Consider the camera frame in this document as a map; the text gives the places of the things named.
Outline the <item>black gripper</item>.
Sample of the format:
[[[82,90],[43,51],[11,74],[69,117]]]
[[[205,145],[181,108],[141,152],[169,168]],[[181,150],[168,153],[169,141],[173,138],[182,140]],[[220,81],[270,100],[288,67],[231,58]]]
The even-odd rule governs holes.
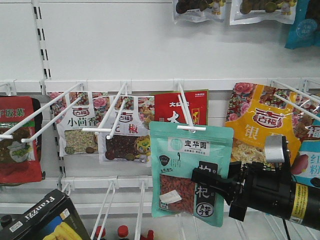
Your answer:
[[[267,170],[260,162],[246,163],[239,175],[231,178],[194,168],[191,181],[207,186],[225,200],[233,200],[229,217],[236,220],[244,221],[247,208],[285,220],[291,217],[296,184],[292,180],[290,163],[283,163],[275,171]],[[237,181],[241,188],[234,193]]]

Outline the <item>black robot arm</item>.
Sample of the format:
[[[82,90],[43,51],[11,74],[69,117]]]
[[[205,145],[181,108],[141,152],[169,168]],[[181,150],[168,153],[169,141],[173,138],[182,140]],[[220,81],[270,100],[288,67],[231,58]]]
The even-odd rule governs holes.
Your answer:
[[[233,219],[243,221],[251,208],[315,230],[320,228],[319,188],[297,183],[285,166],[272,170],[261,162],[236,161],[230,163],[227,178],[194,168],[191,180],[222,196]]]

